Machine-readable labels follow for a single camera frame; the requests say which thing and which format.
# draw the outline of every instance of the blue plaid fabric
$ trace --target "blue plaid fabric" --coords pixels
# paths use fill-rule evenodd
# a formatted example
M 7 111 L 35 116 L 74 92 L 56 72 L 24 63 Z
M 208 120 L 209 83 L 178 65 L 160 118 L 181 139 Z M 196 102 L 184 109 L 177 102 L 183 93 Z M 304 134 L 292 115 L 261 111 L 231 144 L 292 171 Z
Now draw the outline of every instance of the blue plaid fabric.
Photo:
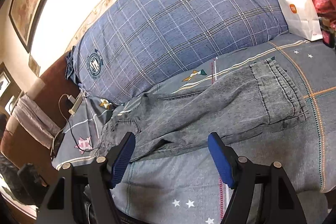
M 78 43 L 73 67 L 84 90 L 121 104 L 287 29 L 277 0 L 118 0 Z

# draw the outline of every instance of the blue gripper pad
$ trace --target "blue gripper pad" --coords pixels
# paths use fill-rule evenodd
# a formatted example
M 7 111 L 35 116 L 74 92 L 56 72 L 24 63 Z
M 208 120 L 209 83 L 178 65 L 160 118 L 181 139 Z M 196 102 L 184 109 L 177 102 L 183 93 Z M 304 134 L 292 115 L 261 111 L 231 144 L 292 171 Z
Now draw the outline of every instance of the blue gripper pad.
M 228 187 L 233 189 L 235 181 L 232 176 L 232 167 L 224 156 L 224 153 L 222 152 L 222 149 L 216 141 L 213 133 L 208 136 L 208 148 L 222 181 L 227 184 Z
M 129 161 L 133 154 L 134 148 L 135 148 L 135 136 L 132 133 L 130 134 L 124 147 L 121 149 L 118 155 L 118 158 L 115 161 L 114 166 L 112 167 L 113 179 L 111 181 L 111 186 L 112 186 L 111 189 L 113 189 L 118 183 L 121 182 L 124 176 L 125 170 L 127 168 L 127 165 L 129 164 Z

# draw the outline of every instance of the orange logo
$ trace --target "orange logo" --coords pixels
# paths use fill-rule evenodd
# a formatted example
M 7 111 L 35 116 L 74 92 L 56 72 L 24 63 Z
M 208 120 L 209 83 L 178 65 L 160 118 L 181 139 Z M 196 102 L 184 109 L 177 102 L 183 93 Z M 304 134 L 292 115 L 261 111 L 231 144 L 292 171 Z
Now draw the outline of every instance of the orange logo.
M 292 11 L 294 14 L 297 13 L 297 10 L 296 10 L 296 7 L 295 7 L 294 4 L 290 4 L 290 5 L 289 5 L 289 8 L 291 8 L 291 11 Z

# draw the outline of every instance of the white star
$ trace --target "white star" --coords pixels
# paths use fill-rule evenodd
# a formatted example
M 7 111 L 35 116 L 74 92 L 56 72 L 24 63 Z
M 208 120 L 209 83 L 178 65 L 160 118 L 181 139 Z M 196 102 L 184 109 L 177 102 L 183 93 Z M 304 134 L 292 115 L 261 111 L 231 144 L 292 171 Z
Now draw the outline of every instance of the white star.
M 191 200 L 188 200 L 188 203 L 186 203 L 185 205 L 188 205 L 188 208 L 195 207 L 194 201 L 191 201 Z
M 210 217 L 208 217 L 208 220 L 206 221 L 206 223 L 208 223 L 208 224 L 214 224 L 213 223 L 214 220 L 215 220 L 214 218 L 210 219 Z
M 179 200 L 174 199 L 174 202 L 172 202 L 172 203 L 174 204 L 174 207 L 180 206 L 180 201 Z

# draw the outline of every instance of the silver bolt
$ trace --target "silver bolt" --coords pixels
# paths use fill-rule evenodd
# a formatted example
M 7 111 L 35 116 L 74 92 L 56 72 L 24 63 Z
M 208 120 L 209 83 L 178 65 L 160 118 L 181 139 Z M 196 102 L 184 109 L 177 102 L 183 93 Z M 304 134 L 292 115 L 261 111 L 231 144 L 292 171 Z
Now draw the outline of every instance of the silver bolt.
M 66 162 L 65 164 L 62 165 L 63 169 L 69 169 L 71 167 L 71 163 Z
M 104 156 L 100 156 L 96 159 L 97 163 L 99 163 L 99 164 L 104 162 L 105 160 L 106 160 L 106 158 Z
M 276 167 L 276 168 L 281 168 L 281 162 L 278 162 L 278 161 L 275 161 L 274 163 L 273 163 L 273 165 L 274 165 L 274 167 Z
M 247 158 L 246 158 L 246 157 L 242 157 L 242 156 L 240 156 L 240 157 L 238 158 L 238 161 L 241 162 L 242 164 L 244 164 L 244 163 L 247 162 Z

